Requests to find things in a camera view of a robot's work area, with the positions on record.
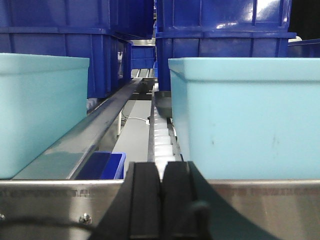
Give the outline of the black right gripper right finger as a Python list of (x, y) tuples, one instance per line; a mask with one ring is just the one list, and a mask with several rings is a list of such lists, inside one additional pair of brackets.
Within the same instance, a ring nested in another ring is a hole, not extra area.
[(243, 197), (226, 183), (205, 179), (192, 162), (172, 161), (162, 180), (163, 240), (271, 240), (272, 234), (231, 205)]

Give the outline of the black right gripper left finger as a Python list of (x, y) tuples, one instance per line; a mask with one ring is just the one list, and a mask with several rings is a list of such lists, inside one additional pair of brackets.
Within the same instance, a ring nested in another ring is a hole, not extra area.
[(159, 240), (160, 178), (153, 162), (131, 162), (92, 240)]

